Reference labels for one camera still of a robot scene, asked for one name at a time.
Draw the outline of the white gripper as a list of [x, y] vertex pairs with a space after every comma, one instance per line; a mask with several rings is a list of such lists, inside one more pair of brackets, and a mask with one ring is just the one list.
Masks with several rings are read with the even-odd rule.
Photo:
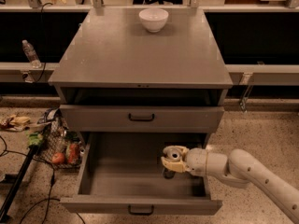
[[[184, 173], [188, 171], [194, 176], [206, 175], [207, 152], [204, 149], [193, 148], [188, 150], [183, 146], [168, 146], [164, 148], [163, 153], [164, 157], [161, 157], [161, 161], [162, 165], [167, 170], [176, 173]], [[187, 164], [182, 161], [185, 155]]]

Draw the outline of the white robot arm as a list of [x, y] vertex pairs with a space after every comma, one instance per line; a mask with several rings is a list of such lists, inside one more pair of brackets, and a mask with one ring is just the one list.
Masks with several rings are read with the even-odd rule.
[[226, 156], [198, 147], [168, 146], [163, 150], [161, 161], [170, 173], [213, 176], [227, 186], [240, 189], [252, 183], [294, 224], [299, 224], [299, 190], [243, 149], [234, 149]]

